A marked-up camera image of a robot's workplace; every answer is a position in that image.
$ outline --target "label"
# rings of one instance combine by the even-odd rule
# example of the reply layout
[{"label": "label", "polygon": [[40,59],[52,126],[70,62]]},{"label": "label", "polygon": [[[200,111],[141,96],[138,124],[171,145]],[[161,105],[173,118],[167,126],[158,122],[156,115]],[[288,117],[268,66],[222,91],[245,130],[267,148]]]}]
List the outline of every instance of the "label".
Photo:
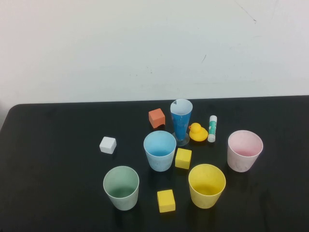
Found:
[{"label": "label", "polygon": [[209,122],[209,131],[208,131],[208,133],[216,135],[216,127],[217,127],[217,123],[215,121]]}]

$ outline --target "orange cube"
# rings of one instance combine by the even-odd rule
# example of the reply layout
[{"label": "orange cube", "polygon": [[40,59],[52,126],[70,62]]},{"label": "orange cube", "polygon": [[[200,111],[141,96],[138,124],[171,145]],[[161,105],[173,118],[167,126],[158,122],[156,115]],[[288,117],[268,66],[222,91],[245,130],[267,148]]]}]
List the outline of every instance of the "orange cube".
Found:
[{"label": "orange cube", "polygon": [[149,111],[149,121],[153,128],[157,128],[158,126],[165,125],[165,115],[160,108]]}]

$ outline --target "toy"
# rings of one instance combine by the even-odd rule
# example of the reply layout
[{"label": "toy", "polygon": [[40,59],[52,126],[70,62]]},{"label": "toy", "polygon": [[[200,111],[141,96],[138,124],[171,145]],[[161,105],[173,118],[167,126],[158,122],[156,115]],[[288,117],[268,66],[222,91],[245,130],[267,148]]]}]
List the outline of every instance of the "toy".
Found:
[{"label": "toy", "polygon": [[191,150],[178,148],[175,158],[175,167],[189,169],[191,154]]},{"label": "toy", "polygon": [[162,110],[156,109],[149,112],[149,121],[153,128],[158,126],[165,125],[165,115]]},{"label": "toy", "polygon": [[116,148],[116,139],[110,137],[103,137],[100,143],[101,152],[112,154]]},{"label": "toy", "polygon": [[174,211],[176,209],[173,190],[157,192],[160,213]]},{"label": "toy", "polygon": [[207,139],[208,132],[205,128],[201,127],[199,123],[192,123],[192,125],[189,126],[189,129],[189,136],[191,139],[198,142],[202,142]]}]

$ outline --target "glue stick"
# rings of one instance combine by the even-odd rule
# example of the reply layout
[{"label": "glue stick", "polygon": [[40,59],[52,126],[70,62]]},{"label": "glue stick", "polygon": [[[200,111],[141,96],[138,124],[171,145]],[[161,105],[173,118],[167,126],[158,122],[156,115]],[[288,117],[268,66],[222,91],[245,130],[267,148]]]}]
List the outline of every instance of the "glue stick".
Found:
[{"label": "glue stick", "polygon": [[216,141],[217,116],[212,115],[209,118],[208,142]]}]

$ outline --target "block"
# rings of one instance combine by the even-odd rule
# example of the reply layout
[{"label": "block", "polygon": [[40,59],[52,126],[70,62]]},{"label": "block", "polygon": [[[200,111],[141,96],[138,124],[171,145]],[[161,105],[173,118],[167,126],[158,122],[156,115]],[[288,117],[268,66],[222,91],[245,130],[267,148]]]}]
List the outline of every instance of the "block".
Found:
[{"label": "block", "polygon": [[101,152],[112,154],[116,148],[116,139],[110,137],[103,137],[100,143]]},{"label": "block", "polygon": [[173,190],[169,189],[159,191],[157,195],[158,195],[158,204],[160,213],[175,211],[176,205]]},{"label": "block", "polygon": [[160,108],[149,111],[149,121],[153,128],[157,128],[158,126],[165,125],[165,115]]},{"label": "block", "polygon": [[189,169],[191,162],[191,150],[178,148],[175,158],[175,167]]}]

